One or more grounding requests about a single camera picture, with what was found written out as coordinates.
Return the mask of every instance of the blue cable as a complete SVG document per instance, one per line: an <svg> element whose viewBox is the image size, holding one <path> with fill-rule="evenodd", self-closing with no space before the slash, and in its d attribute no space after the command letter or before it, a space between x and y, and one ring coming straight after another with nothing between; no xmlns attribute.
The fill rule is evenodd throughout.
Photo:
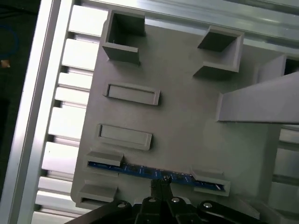
<svg viewBox="0 0 299 224"><path fill-rule="evenodd" d="M14 47L8 52L8 53L0 53L0 60L2 59L8 59L11 55L14 55L18 48L19 48L19 38L17 34L8 26L0 25L0 28L3 28L7 31L9 31L14 36Z"/></svg>

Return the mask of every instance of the electronic component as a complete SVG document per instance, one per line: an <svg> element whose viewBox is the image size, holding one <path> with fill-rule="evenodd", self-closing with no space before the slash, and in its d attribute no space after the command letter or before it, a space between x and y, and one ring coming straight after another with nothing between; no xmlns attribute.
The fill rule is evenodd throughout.
<svg viewBox="0 0 299 224"><path fill-rule="evenodd" d="M163 179L164 176L171 176L173 183L191 185L197 188L206 188L209 190L224 191L224 186L221 184L197 181L191 174L176 173L168 170L149 168L135 164L122 163L120 167L110 166L98 162L88 162L89 167L100 168L109 171L114 171L132 176L144 177L149 179Z"/></svg>

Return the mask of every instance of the gray bracket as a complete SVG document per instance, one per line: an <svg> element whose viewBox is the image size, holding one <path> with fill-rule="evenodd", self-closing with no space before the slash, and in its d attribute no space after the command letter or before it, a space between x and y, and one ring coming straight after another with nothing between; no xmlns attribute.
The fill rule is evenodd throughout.
<svg viewBox="0 0 299 224"><path fill-rule="evenodd" d="M203 65L195 75L225 79L239 72L243 39L244 33L240 31L210 26L198 46Z"/></svg>
<svg viewBox="0 0 299 224"><path fill-rule="evenodd" d="M102 206L103 202L112 202L117 191L117 186L104 187L85 184L78 192L77 206L93 209L94 206Z"/></svg>
<svg viewBox="0 0 299 224"><path fill-rule="evenodd" d="M145 36L144 22L144 14L109 11L100 44L110 60L139 65L139 51L131 45L130 37Z"/></svg>

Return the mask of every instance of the gray plastic tray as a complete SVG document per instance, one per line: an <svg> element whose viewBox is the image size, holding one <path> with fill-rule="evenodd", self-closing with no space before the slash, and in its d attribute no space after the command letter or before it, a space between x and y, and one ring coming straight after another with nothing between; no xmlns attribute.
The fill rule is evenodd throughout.
<svg viewBox="0 0 299 224"><path fill-rule="evenodd" d="M214 46L210 32L224 43ZM130 11L109 12L71 190L77 206L150 195L149 179L88 168L89 159L111 165L124 159L226 186L217 196L171 184L174 195L192 203L224 201L229 193L267 197L274 168L267 159L275 158L280 126L216 121L220 93L255 84L257 68L281 55L242 40L242 33L223 28L198 36L144 25L144 16ZM86 200L87 185L103 191Z"/></svg>

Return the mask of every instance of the dark floor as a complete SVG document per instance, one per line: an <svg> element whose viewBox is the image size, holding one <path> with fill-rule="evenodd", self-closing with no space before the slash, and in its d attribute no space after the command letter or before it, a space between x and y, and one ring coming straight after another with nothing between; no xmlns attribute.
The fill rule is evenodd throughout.
<svg viewBox="0 0 299 224"><path fill-rule="evenodd" d="M7 11L3 5L37 13L39 4L40 0L0 0L0 60L10 61L10 68L0 68L0 195L37 20L36 15L3 14ZM4 27L11 28L19 39L18 50L8 58L4 54L14 47L14 36Z"/></svg>

